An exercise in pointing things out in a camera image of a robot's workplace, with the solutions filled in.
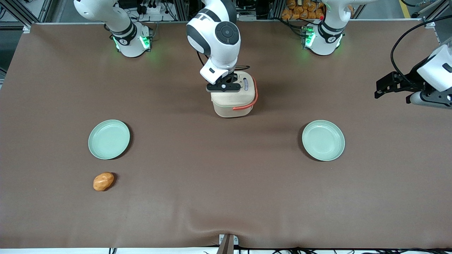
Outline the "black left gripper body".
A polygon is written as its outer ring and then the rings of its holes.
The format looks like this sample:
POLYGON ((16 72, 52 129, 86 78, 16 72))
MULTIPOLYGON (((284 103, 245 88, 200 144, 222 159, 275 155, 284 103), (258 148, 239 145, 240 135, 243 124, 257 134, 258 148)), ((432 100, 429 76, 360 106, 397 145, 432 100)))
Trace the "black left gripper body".
POLYGON ((418 63, 408 74, 401 74, 402 82, 400 83, 400 89, 402 91, 418 92, 427 89, 427 82, 417 71, 422 66, 423 63, 418 63))

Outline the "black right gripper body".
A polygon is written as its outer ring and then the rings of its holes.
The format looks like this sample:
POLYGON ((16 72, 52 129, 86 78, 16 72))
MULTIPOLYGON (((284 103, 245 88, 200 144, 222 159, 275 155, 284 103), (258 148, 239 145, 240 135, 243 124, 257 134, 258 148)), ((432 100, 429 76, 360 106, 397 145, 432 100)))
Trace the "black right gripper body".
POLYGON ((227 74, 225 77, 221 77, 218 79, 218 82, 221 85, 228 85, 236 82, 238 80, 238 75, 235 72, 231 72, 227 74))

